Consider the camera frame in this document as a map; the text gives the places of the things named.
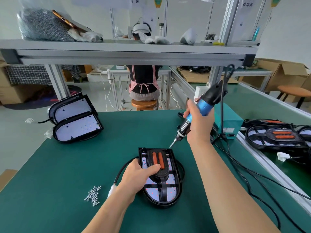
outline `gray pants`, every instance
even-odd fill
[[[147,94],[139,94],[133,91],[130,92],[130,98],[134,99],[135,101],[153,101],[153,100],[158,101],[159,97],[160,97],[159,90]],[[158,110],[158,108],[159,108],[159,101],[157,102],[157,105],[153,108],[153,110]]]

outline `stool leg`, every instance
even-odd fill
[[[296,108],[300,108],[302,105],[302,102],[305,100],[305,97],[300,98],[300,100],[298,101],[298,105],[296,106]]]
[[[286,94],[286,95],[284,96],[284,98],[283,98],[282,101],[285,101],[287,97],[288,97],[288,94]]]
[[[280,94],[279,94],[279,96],[277,97],[277,99],[279,100],[282,96],[283,96],[283,92],[281,92]]]

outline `black mat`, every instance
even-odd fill
[[[80,87],[68,85],[71,95],[77,94],[82,91]],[[47,107],[57,102],[57,96],[52,86],[36,92],[32,98],[28,99],[24,103],[3,105],[4,107],[12,110],[30,110],[42,107]]]

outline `black shirt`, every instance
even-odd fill
[[[133,77],[133,72],[132,72],[132,66],[131,65],[127,65],[127,67],[129,68],[130,72],[131,72],[131,80],[134,81],[134,77]],[[155,79],[158,80],[159,78],[159,69],[162,66],[155,66]],[[153,82],[153,70],[152,70],[152,66],[151,65],[135,65],[135,79],[137,83],[152,83]],[[157,90],[157,88],[152,85],[152,84],[148,84],[148,90],[147,87],[142,85],[142,92],[140,92],[140,86],[136,85],[133,89],[133,92],[138,93],[138,94],[147,94],[147,93],[152,93],[155,92]]]

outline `wooden stool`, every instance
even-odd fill
[[[297,96],[300,97],[300,100],[298,102],[298,105],[296,108],[300,108],[302,105],[302,102],[305,100],[306,97],[311,97],[311,91],[308,91],[304,88],[295,87],[295,86],[278,86],[278,90],[281,92],[277,99],[279,100],[283,94],[285,93],[285,97],[282,101],[285,101],[288,95]]]
[[[140,110],[153,110],[153,108],[158,103],[157,100],[154,101],[135,101],[131,100],[132,105],[136,108],[137,111]]]

